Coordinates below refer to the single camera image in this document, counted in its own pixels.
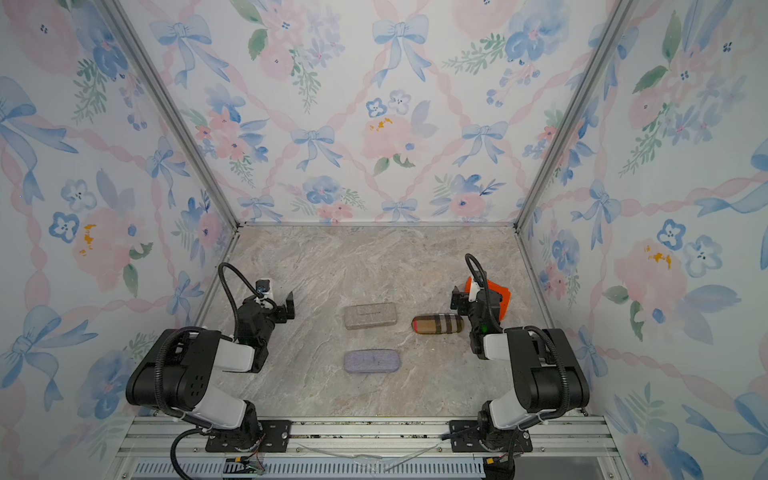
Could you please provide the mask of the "orange microfiber cloth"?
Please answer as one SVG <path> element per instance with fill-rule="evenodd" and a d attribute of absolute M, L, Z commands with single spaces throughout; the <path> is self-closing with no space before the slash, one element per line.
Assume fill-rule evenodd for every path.
<path fill-rule="evenodd" d="M 500 323 L 506 316 L 511 299 L 511 292 L 508 288 L 500 286 L 493 281 L 488 282 L 488 287 L 490 288 L 491 309 L 497 322 Z M 475 302 L 484 302 L 485 300 L 485 289 L 482 286 L 482 290 L 478 293 Z"/>

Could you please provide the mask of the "plaid eyeglass case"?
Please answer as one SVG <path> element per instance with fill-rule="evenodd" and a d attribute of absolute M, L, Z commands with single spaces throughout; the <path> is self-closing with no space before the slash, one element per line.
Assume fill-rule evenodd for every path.
<path fill-rule="evenodd" d="M 413 318 L 412 329 L 420 335 L 457 334 L 464 330 L 464 320 L 456 314 L 430 314 Z"/>

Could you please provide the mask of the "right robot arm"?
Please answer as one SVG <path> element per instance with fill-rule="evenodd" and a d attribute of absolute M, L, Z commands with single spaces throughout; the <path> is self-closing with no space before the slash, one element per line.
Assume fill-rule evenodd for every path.
<path fill-rule="evenodd" d="M 561 329 L 502 328 L 503 296 L 493 290 L 454 290 L 450 308 L 469 326 L 470 348 L 481 360 L 509 365 L 512 386 L 483 404 L 472 421 L 454 420 L 444 438 L 455 453 L 504 455 L 533 450 L 530 430 L 589 403 L 586 377 Z"/>

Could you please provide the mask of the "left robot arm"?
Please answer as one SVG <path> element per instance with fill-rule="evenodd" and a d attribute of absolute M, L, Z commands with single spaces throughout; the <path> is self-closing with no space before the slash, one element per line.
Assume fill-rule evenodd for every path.
<path fill-rule="evenodd" d="M 236 309 L 233 337 L 203 327 L 167 329 L 130 376 L 126 399 L 195 426 L 209 453 L 284 453 L 292 422 L 259 419 L 251 401 L 225 393 L 212 378 L 259 373 L 275 326 L 294 318 L 292 294 L 282 305 L 257 294 Z"/>

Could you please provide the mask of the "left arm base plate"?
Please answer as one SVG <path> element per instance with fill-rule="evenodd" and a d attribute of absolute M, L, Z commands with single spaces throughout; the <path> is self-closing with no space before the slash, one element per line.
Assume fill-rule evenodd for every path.
<path fill-rule="evenodd" d="M 246 421 L 232 430 L 213 429 L 205 446 L 207 453 L 245 453 L 257 450 L 285 453 L 293 422 L 287 419 Z"/>

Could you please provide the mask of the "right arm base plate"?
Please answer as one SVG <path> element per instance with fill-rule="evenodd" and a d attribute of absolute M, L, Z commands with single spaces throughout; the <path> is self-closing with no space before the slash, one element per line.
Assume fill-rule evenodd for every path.
<path fill-rule="evenodd" d="M 502 455 L 533 451 L 530 435 L 520 430 L 499 430 L 478 420 L 451 420 L 448 428 L 441 440 L 448 441 L 454 453 Z"/>

